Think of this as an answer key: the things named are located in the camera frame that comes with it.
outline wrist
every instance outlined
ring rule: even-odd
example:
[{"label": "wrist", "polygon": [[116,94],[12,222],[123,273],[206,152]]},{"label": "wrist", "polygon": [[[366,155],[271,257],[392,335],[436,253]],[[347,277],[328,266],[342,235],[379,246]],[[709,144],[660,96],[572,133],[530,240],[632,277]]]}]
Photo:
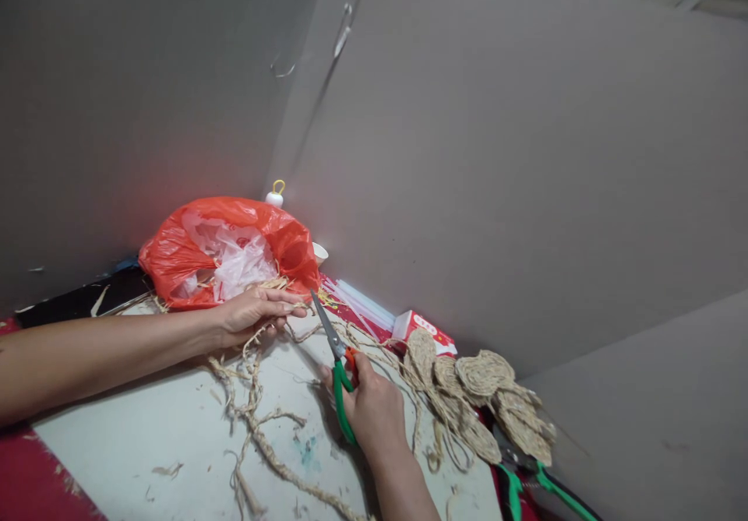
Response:
[{"label": "wrist", "polygon": [[364,449],[364,454],[375,476],[379,473],[398,470],[410,462],[415,462],[411,448],[405,440],[378,442],[374,449]]},{"label": "wrist", "polygon": [[225,347],[224,343],[228,336],[228,331],[225,328],[223,314],[217,312],[218,310],[218,307],[214,307],[194,311],[195,313],[200,313],[198,323],[200,345],[203,349],[203,354]]}]

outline small box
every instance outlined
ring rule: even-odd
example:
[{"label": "small box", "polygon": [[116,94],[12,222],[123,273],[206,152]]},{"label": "small box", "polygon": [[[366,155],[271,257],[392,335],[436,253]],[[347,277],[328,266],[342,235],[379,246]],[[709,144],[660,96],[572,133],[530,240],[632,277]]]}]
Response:
[{"label": "small box", "polygon": [[[436,343],[436,355],[457,356],[457,348],[454,346],[454,340],[414,311],[405,312],[395,319],[395,326],[392,328],[392,338],[393,340],[408,341],[411,332],[419,328],[428,330],[431,333]],[[393,346],[402,354],[406,351],[404,344],[395,342]]]}]

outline paper cup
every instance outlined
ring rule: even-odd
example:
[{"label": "paper cup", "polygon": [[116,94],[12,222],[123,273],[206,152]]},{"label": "paper cup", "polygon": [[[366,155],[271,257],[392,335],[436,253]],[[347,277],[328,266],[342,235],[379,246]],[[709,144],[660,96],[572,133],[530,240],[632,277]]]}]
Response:
[{"label": "paper cup", "polygon": [[327,260],[327,257],[329,255],[327,254],[327,251],[322,247],[322,245],[312,243],[312,247],[314,248],[314,257],[317,261],[317,267],[319,268],[322,263]]}]

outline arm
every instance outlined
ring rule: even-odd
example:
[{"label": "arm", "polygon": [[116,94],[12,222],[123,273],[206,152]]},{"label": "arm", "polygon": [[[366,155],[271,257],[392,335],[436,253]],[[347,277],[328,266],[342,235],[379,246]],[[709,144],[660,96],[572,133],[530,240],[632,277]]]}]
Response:
[{"label": "arm", "polygon": [[0,426],[244,343],[304,316],[298,295],[256,288],[204,311],[58,322],[0,338]]},{"label": "arm", "polygon": [[[374,474],[384,521],[439,521],[423,471],[405,438],[403,394],[356,354],[358,388],[343,394],[345,413]],[[323,369],[329,389],[333,378]]]}]

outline plastic bag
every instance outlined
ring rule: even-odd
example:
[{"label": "plastic bag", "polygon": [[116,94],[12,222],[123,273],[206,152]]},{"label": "plastic bag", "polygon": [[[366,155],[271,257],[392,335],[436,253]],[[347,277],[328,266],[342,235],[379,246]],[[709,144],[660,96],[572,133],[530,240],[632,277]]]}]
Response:
[{"label": "plastic bag", "polygon": [[210,308],[251,283],[280,274],[291,291],[319,288],[309,230],[282,209],[243,198],[203,198],[182,206],[140,249],[140,266],[174,309]]}]

